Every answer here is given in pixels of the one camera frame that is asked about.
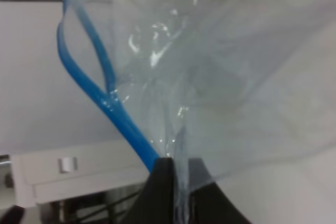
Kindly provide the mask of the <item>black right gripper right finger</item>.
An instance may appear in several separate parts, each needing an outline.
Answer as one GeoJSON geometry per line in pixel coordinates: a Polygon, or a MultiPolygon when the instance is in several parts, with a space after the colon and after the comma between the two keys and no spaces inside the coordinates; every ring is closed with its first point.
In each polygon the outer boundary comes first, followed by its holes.
{"type": "Polygon", "coordinates": [[[188,164],[191,188],[189,223],[250,223],[214,182],[202,159],[191,158],[188,164]]]}

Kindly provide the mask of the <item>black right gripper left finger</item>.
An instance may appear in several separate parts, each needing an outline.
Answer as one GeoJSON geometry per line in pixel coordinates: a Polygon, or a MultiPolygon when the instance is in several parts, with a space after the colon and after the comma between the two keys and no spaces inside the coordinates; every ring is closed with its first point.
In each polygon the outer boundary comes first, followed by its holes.
{"type": "Polygon", "coordinates": [[[128,223],[173,223],[174,165],[171,158],[158,158],[128,211],[128,223]]]}

